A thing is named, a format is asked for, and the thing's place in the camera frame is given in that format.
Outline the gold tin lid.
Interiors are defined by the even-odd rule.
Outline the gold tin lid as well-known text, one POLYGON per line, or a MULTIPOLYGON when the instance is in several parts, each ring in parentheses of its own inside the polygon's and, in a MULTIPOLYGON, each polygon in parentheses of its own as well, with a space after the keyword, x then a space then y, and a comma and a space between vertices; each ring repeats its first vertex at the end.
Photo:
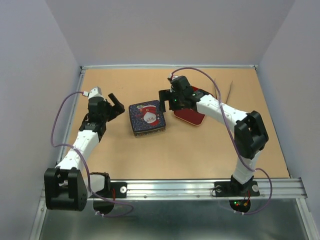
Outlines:
POLYGON ((160 110, 160 101, 151 100, 132 104, 128 107, 131 128, 133 125, 166 125, 163 112, 160 110))

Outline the metal tongs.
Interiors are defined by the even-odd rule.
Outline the metal tongs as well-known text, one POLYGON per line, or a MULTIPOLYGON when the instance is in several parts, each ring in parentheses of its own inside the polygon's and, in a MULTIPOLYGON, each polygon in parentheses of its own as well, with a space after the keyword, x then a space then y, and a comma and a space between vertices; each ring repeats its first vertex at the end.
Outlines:
POLYGON ((220 94, 221 100, 223 103, 228 104, 231 98, 231 93, 234 87, 233 80, 219 80, 217 78, 214 79, 215 83, 217 84, 220 94))

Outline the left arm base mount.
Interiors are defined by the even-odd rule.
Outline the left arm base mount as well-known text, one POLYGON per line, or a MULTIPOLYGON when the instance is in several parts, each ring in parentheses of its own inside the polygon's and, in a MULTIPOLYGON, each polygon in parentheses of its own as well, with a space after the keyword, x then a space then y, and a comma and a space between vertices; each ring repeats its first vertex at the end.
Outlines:
POLYGON ((125 199, 127 197, 127 182, 111 181, 106 172, 91 172, 90 186, 94 193, 109 199, 125 199))

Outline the square chocolate tin box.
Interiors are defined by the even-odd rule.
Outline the square chocolate tin box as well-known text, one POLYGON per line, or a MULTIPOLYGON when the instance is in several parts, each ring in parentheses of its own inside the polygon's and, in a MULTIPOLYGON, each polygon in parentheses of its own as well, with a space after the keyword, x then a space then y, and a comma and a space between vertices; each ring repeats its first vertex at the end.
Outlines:
POLYGON ((146 135, 152 135, 159 132, 163 132, 166 129, 166 125, 133 125, 132 131, 135 137, 142 137, 146 135))

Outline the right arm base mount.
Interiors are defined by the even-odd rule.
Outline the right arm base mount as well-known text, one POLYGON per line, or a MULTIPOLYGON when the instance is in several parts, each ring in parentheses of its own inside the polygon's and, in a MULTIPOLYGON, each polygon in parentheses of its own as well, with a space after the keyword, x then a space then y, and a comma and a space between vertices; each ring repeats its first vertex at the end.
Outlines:
POLYGON ((258 182, 252 176, 247 182, 241 184, 233 176, 230 180, 220 180, 214 183, 213 196, 223 197, 259 197, 258 182))

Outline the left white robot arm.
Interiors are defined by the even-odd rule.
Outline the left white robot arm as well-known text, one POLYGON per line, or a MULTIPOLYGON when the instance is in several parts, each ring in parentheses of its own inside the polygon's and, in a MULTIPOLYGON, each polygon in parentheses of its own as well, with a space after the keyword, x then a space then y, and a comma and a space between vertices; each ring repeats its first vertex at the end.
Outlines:
POLYGON ((125 107, 113 93, 105 99, 98 87, 83 91, 82 95, 88 98, 88 112, 75 142, 62 144, 69 151, 54 168, 44 173, 45 204, 50 210, 82 211, 92 195, 115 196, 109 174, 90 173, 86 160, 100 143, 107 123, 124 113, 125 107))

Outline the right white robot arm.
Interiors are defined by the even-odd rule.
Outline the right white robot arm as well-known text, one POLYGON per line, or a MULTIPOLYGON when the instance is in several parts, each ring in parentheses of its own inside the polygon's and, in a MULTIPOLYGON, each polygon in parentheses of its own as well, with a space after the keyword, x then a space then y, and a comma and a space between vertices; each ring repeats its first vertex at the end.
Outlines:
POLYGON ((203 89, 194 89, 185 76, 175 77, 170 84, 169 89, 158 93, 162 112, 168 102, 172 111, 190 109, 225 125, 237 154, 230 189, 233 194, 242 195, 253 180, 256 163, 269 140, 261 115, 235 109, 203 89))

